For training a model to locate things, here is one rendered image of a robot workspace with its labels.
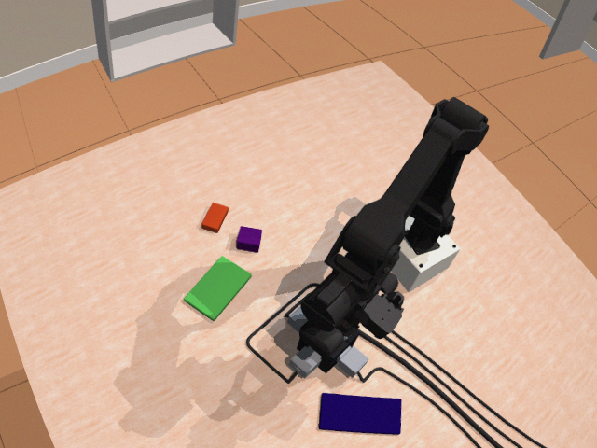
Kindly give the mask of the green flat rectangular slab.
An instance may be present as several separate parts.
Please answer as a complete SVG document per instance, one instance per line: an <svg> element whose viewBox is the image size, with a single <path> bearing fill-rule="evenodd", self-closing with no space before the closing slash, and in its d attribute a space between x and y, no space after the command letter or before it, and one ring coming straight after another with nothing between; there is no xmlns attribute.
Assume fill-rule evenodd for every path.
<svg viewBox="0 0 597 448"><path fill-rule="evenodd" d="M215 321L251 277L246 269L220 256L184 301Z"/></svg>

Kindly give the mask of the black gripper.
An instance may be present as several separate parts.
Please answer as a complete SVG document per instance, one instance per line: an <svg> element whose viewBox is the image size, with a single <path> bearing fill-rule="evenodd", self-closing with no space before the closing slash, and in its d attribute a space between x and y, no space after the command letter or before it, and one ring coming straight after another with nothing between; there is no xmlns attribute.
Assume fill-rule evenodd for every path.
<svg viewBox="0 0 597 448"><path fill-rule="evenodd" d="M383 294L389 294L395 292L398 287L398 280L395 275L389 273L387 278L381 285L377 285L375 290L368 296L362 297L360 302L355 308L345 316L342 321L334 328L331 332L324 332L318 329L313 323L309 321L300 327L299 337L307 345L310 345L313 350L322 355L323 357L331 357L331 355L341 346L344 341L344 337L351 337L360 326L353 326L350 324L350 319L357 309L361 311L364 305L369 304L373 297L379 291Z"/></svg>

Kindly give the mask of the orange-red rectangular block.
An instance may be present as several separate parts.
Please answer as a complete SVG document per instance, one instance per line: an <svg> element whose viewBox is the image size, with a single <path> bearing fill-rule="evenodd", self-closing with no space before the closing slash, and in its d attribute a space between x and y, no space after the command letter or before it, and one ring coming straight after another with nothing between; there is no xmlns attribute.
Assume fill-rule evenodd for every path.
<svg viewBox="0 0 597 448"><path fill-rule="evenodd" d="M228 211L229 208L227 206L219 203L212 203L201 224L201 228L218 233Z"/></svg>

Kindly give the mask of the purple cube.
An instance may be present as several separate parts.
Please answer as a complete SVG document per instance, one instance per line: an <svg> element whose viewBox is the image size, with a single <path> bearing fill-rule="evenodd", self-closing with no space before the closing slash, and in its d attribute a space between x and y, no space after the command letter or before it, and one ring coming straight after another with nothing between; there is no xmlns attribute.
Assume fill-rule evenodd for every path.
<svg viewBox="0 0 597 448"><path fill-rule="evenodd" d="M262 230L240 226L237 249L258 253Z"/></svg>

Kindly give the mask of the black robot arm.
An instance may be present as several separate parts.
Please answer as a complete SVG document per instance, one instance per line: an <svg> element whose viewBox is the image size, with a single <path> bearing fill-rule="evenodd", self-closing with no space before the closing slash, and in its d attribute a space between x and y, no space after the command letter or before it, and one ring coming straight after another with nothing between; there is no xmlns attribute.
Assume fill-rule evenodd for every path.
<svg viewBox="0 0 597 448"><path fill-rule="evenodd" d="M455 217L451 196L465 155L489 131L488 118L453 97L436 103L423 138L379 200L362 207L344 226L325 264L333 269L300 305L310 323L331 332L362 297L381 285L399 259L404 237L417 255L440 249ZM407 218L414 219L405 231ZM339 254L341 249L348 253ZM377 293L356 310L360 323L377 339L392 332L402 317L405 296Z"/></svg>

